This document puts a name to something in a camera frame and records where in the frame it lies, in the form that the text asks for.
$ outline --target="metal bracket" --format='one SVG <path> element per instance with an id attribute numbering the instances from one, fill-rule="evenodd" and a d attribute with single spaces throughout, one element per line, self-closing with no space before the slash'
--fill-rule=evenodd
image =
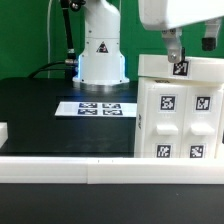
<path id="1" fill-rule="evenodd" d="M 181 35 L 181 28 L 162 31 L 162 38 L 168 52 L 168 61 L 171 63 L 179 63 L 185 58 L 184 50 L 180 41 Z"/>
<path id="2" fill-rule="evenodd" d="M 202 38 L 202 49 L 204 51 L 213 51 L 217 47 L 221 24 L 221 18 L 208 20 L 205 22 L 206 31 L 204 38 Z"/>

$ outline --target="white foam block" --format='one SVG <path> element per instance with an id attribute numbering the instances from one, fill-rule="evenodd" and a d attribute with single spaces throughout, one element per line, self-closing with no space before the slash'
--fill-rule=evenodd
<path id="1" fill-rule="evenodd" d="M 0 148 L 3 146 L 5 141 L 8 139 L 7 123 L 0 123 Z"/>
<path id="2" fill-rule="evenodd" d="M 168 62 L 165 55 L 140 55 L 138 75 L 185 79 L 212 83 L 224 82 L 224 59 L 186 57 L 181 64 Z"/>

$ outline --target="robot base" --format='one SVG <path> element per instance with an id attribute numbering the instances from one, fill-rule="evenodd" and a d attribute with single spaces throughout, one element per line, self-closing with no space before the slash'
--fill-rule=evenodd
<path id="1" fill-rule="evenodd" d="M 99 84 L 90 84 L 80 82 L 78 80 L 73 79 L 73 87 L 84 89 L 88 91 L 95 91 L 95 92 L 113 92 L 119 91 L 129 88 L 129 80 L 127 79 L 126 82 L 111 84 L 111 85 L 99 85 Z"/>

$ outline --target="green wall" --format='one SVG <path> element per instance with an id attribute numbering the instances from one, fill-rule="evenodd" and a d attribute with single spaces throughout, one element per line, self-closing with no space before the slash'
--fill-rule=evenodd
<path id="1" fill-rule="evenodd" d="M 118 7 L 119 0 L 108 0 Z M 0 78 L 25 77 L 47 63 L 48 0 L 0 1 Z M 122 1 L 121 52 L 126 57 L 126 75 L 137 80 L 138 55 L 166 54 L 160 32 L 145 31 L 139 21 L 138 1 Z M 58 0 L 52 7 L 52 61 L 66 58 L 65 32 Z M 77 53 L 84 46 L 83 11 L 72 13 L 74 44 Z M 214 52 L 201 50 L 204 24 L 183 29 L 182 43 L 188 56 L 224 57 L 224 29 Z"/>

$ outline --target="white platform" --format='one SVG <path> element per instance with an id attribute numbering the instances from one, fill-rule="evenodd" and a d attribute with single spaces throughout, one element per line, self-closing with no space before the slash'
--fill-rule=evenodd
<path id="1" fill-rule="evenodd" d="M 165 55 L 139 56 L 138 75 L 184 79 L 203 82 L 224 83 L 224 59 L 186 57 L 188 62 L 187 75 L 174 74 L 174 64 L 169 63 Z"/>
<path id="2" fill-rule="evenodd" d="M 224 184 L 224 161 L 0 157 L 0 183 Z"/>

